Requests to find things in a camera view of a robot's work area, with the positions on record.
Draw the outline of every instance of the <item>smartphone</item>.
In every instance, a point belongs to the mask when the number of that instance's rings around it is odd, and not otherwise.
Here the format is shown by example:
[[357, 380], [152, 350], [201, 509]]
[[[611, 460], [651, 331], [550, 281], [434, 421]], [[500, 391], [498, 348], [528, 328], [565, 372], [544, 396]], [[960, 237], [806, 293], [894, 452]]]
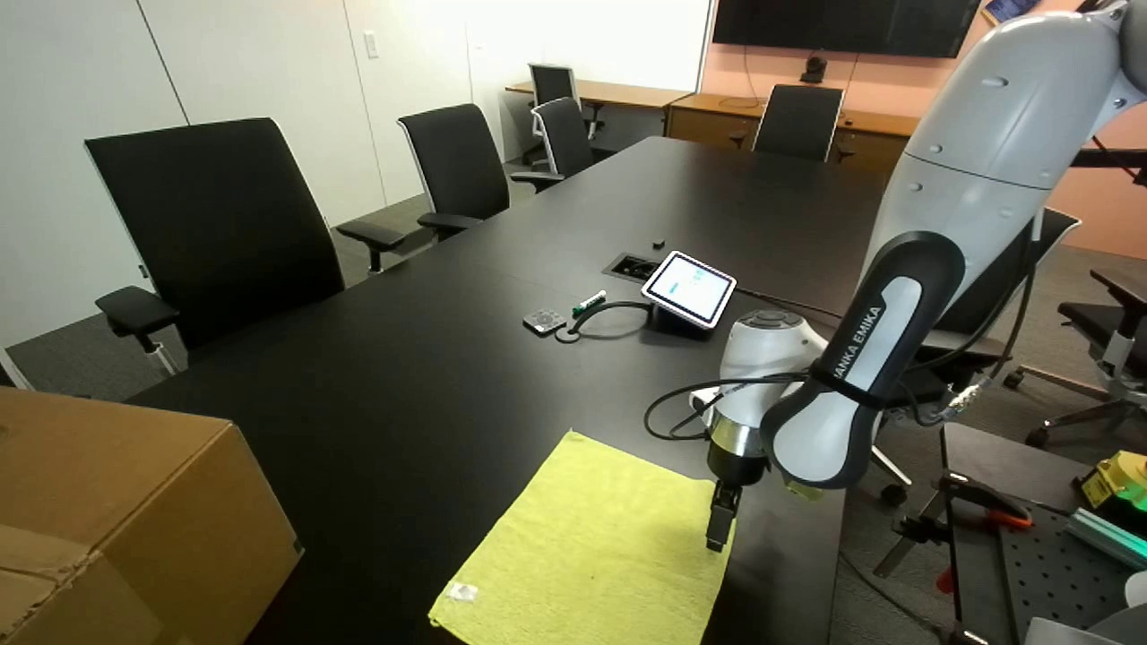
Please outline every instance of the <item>smartphone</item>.
[[529, 334], [537, 334], [537, 338], [549, 338], [549, 334], [562, 331], [565, 321], [562, 321], [562, 317], [550, 317], [550, 311], [528, 311], [528, 317], [522, 317], [522, 328], [528, 328]]

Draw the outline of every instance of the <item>white wall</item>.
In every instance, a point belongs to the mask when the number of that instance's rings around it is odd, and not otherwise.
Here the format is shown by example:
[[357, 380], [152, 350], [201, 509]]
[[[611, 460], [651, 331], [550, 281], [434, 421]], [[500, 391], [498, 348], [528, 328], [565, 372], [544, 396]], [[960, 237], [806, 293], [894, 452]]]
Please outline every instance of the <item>white wall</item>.
[[[474, 100], [516, 153], [529, 61], [692, 91], [706, 0], [144, 0], [189, 121], [272, 114], [330, 226], [420, 189], [401, 114]], [[145, 281], [82, 151], [180, 125], [136, 0], [0, 5], [0, 348]]]

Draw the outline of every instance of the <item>conference table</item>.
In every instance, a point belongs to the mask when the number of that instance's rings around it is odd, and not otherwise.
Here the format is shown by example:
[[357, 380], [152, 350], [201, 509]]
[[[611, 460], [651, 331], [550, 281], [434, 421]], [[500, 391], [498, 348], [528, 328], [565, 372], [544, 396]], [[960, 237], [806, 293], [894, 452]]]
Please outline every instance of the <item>conference table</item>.
[[[642, 282], [615, 258], [686, 251], [823, 323], [812, 311], [850, 300], [874, 206], [844, 170], [651, 137], [397, 272], [218, 341], [136, 403], [235, 421], [298, 528], [305, 561], [250, 643], [446, 643], [425, 625], [434, 596], [565, 429], [708, 477], [703, 441], [654, 441], [642, 413], [716, 375], [732, 321], [762, 300], [735, 297], [708, 341], [604, 311], [615, 341], [560, 346], [522, 311], [629, 300]], [[706, 643], [829, 643], [839, 536], [843, 491], [747, 487]]]

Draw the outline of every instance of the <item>small device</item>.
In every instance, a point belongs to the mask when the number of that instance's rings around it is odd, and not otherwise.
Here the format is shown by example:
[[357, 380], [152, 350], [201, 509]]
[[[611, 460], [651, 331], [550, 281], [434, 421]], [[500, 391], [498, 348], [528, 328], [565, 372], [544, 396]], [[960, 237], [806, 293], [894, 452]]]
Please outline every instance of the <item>small device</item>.
[[522, 317], [522, 328], [528, 328], [529, 334], [537, 334], [537, 338], [549, 338], [549, 334], [562, 331], [565, 321], [562, 321], [562, 317], [550, 317], [550, 311], [528, 311], [528, 317]]
[[720, 311], [728, 305], [728, 297], [735, 293], [739, 281], [697, 263], [686, 258], [679, 251], [671, 251], [654, 272], [642, 282], [642, 293], [673, 311], [676, 321], [697, 328], [697, 331], [714, 331], [720, 323]]

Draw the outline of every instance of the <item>cardboard box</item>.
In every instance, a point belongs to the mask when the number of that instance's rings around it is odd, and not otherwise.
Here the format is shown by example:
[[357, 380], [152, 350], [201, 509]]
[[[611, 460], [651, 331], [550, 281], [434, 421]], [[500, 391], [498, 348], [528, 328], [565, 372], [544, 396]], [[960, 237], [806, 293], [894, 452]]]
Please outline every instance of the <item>cardboard box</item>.
[[298, 555], [231, 422], [0, 386], [0, 643], [244, 643]]

